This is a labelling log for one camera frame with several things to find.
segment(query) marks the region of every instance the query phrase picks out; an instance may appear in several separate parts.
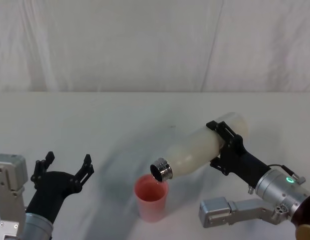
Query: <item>pink cup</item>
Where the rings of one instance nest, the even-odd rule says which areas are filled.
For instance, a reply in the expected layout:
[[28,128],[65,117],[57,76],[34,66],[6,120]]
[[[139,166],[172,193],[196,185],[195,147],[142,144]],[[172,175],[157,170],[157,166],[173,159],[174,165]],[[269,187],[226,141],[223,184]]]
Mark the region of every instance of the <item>pink cup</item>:
[[158,182],[151,174],[140,177],[134,187],[140,217],[149,223],[165,216],[168,184]]

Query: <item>green led light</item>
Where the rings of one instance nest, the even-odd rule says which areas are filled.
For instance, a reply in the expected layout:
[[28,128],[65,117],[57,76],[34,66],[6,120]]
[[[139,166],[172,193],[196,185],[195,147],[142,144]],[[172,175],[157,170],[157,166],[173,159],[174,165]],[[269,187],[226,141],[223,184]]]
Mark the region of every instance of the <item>green led light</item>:
[[294,182],[294,180],[291,179],[290,177],[287,177],[286,180],[287,180],[287,182],[289,182],[289,183],[291,183],[291,184]]

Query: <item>cup rim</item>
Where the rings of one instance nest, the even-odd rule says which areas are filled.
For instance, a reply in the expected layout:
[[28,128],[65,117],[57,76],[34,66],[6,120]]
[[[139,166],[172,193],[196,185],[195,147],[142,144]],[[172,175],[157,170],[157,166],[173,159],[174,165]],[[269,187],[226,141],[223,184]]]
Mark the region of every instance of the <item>cup rim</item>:
[[140,178],[137,179],[137,181],[136,181],[135,184],[134,184],[134,194],[135,194],[136,198],[137,198],[139,201],[143,202],[143,203],[147,203],[147,204],[156,204],[156,203],[158,203],[159,201],[161,201],[162,199],[164,199],[164,198],[167,197],[168,192],[169,192],[169,186],[168,186],[168,183],[167,183],[167,182],[158,182],[159,184],[163,184],[163,185],[165,186],[165,194],[164,194],[164,196],[162,196],[160,199],[158,199],[158,200],[156,200],[156,201],[145,201],[145,200],[141,199],[140,197],[138,197],[138,195],[137,195],[137,193],[136,193],[136,185],[137,185],[137,183],[138,183],[139,181],[141,181],[142,179],[144,179],[144,178],[149,178],[149,177],[151,177],[151,178],[153,178],[155,181],[157,181],[151,174],[142,175]]

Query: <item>white curtain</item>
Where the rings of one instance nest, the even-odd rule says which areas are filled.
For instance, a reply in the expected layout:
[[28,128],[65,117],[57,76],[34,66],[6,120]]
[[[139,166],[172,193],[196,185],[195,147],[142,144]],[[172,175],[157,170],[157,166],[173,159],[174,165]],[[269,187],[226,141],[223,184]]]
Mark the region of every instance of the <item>white curtain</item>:
[[0,92],[310,92],[310,0],[0,0]]

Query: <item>white table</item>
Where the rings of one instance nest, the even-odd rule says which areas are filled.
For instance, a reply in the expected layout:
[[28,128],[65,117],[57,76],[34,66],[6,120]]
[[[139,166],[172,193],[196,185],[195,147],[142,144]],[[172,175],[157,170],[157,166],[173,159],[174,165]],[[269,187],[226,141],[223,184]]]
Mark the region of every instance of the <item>white table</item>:
[[[75,173],[90,153],[94,175],[65,200],[55,240],[294,239],[294,226],[251,220],[204,229],[203,199],[257,198],[237,176],[203,167],[169,181],[168,216],[145,223],[132,187],[179,137],[226,112],[249,124],[246,148],[267,164],[286,164],[310,191],[310,94],[292,93],[12,93],[0,94],[0,153],[22,154],[31,176],[36,160],[54,151],[50,170]],[[25,204],[35,189],[26,184]]]

